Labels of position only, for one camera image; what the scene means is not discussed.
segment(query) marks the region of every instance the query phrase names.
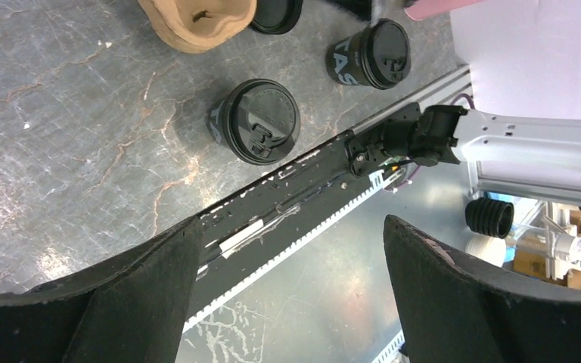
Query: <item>coffee cup lid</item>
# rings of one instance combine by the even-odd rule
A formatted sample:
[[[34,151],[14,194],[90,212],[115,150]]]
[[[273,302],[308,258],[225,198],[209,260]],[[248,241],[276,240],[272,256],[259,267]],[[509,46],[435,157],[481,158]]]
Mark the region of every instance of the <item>coffee cup lid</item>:
[[[259,33],[284,34],[295,27],[303,0],[259,0],[250,27]]]
[[[267,79],[251,80],[235,91],[228,123],[233,151],[256,165],[286,157],[300,135],[300,111],[290,92]]]
[[[398,23],[388,19],[380,20],[368,41],[369,63],[378,81],[395,85],[409,74],[409,38]]]

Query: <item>marble countertop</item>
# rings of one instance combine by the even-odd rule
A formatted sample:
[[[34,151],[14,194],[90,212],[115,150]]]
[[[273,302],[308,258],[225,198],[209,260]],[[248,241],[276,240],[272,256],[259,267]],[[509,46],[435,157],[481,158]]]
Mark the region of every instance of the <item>marble countertop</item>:
[[[317,0],[286,35],[246,29],[196,55],[161,42],[133,0],[0,0],[0,293],[121,253],[274,169],[207,132],[209,107],[245,80],[297,100],[288,161],[455,68],[447,16],[386,15],[412,71],[377,91],[328,78],[326,48],[363,24]]]

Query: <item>floor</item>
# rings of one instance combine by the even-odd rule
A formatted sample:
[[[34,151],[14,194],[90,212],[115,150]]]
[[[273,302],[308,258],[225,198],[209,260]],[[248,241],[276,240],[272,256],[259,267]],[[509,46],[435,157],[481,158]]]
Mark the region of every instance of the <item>floor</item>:
[[[186,331],[183,362],[371,362],[401,329],[384,260],[394,214],[464,250],[466,165],[424,168],[380,191]]]
[[[386,15],[413,66],[380,92],[328,78],[325,49],[363,25],[317,0],[287,35],[246,29],[198,55],[161,42],[134,1],[0,0],[0,293],[127,250],[274,168],[207,134],[208,108],[240,82],[297,99],[293,157],[455,68],[447,16]]]

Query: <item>disposable coffee cup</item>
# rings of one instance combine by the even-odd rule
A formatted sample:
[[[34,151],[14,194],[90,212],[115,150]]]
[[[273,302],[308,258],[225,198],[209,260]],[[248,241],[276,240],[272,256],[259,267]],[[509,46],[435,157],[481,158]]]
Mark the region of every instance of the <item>disposable coffee cup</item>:
[[[300,110],[283,85],[252,79],[214,104],[207,126],[217,144],[243,161],[269,165],[293,150],[300,135]]]
[[[332,45],[326,54],[326,69],[341,85],[392,88],[411,69],[409,38],[398,23],[381,19]]]

